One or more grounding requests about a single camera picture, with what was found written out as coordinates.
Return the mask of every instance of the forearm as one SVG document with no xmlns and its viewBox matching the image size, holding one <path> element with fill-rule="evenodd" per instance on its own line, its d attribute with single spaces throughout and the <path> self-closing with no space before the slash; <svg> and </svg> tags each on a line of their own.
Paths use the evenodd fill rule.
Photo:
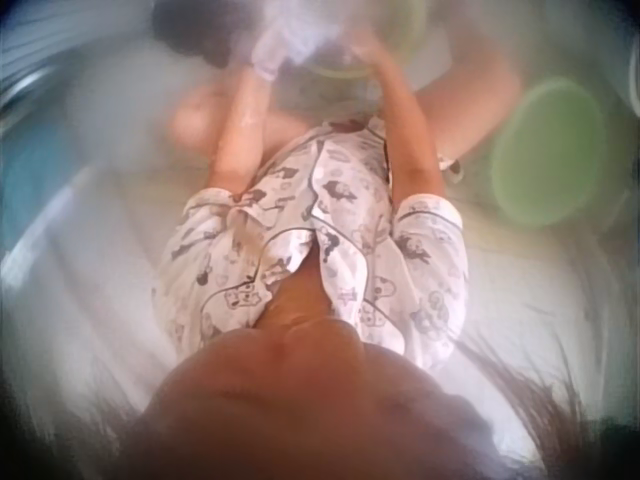
<svg viewBox="0 0 640 480">
<path fill-rule="evenodd" d="M 404 73 L 388 53 L 374 65 L 383 93 L 387 149 L 395 206 L 418 193 L 444 195 L 435 141 L 428 119 Z"/>
<path fill-rule="evenodd" d="M 222 128 L 217 151 L 209 165 L 209 187 L 245 192 L 264 153 L 264 123 L 272 85 L 251 67 L 238 76 L 238 86 Z"/>
</svg>

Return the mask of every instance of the blue surface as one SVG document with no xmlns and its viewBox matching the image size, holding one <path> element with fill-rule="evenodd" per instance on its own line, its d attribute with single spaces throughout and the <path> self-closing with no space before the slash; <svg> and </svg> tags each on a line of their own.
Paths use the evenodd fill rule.
<svg viewBox="0 0 640 480">
<path fill-rule="evenodd" d="M 77 158 L 62 116 L 38 111 L 2 139 L 2 246 L 10 251 L 53 196 L 74 175 Z"/>
</svg>

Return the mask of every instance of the patterned pajama top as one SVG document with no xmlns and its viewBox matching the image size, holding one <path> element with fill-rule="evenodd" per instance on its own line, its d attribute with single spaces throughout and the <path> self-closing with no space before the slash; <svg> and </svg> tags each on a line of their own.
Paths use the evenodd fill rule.
<svg viewBox="0 0 640 480">
<path fill-rule="evenodd" d="M 384 135 L 378 118 L 355 133 L 324 125 L 265 165 L 241 197 L 211 188 L 188 202 L 153 290 L 181 358 L 252 327 L 315 239 L 337 318 L 425 369 L 447 359 L 466 313 L 462 220 L 434 195 L 394 211 Z"/>
</svg>

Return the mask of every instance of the sleeve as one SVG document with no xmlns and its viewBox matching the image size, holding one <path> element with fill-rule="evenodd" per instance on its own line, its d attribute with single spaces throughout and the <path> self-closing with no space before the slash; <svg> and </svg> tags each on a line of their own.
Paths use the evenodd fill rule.
<svg viewBox="0 0 640 480">
<path fill-rule="evenodd" d="M 453 351 L 467 305 L 468 260 L 462 218 L 444 198 L 414 195 L 393 219 L 393 240 L 404 257 L 414 310 L 408 312 L 425 368 Z"/>
<path fill-rule="evenodd" d="M 187 203 L 182 221 L 162 255 L 152 291 L 154 311 L 160 326 L 177 345 L 188 334 L 188 299 L 194 286 L 206 288 L 214 261 L 212 252 L 231 249 L 219 243 L 229 241 L 222 234 L 233 205 L 233 197 L 226 190 L 210 188 L 197 193 Z"/>
</svg>

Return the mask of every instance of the shirt cuff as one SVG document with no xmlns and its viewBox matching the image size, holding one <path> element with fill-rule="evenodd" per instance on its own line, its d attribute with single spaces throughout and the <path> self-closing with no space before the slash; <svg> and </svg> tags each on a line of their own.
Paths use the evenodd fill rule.
<svg viewBox="0 0 640 480">
<path fill-rule="evenodd" d="M 462 216 L 449 200 L 427 193 L 405 199 L 395 214 L 395 223 L 421 213 L 440 217 L 460 230 L 463 228 Z"/>
<path fill-rule="evenodd" d="M 234 204 L 233 194 L 222 188 L 207 188 L 196 193 L 187 202 L 185 212 L 200 207 L 212 206 L 232 206 Z"/>
</svg>

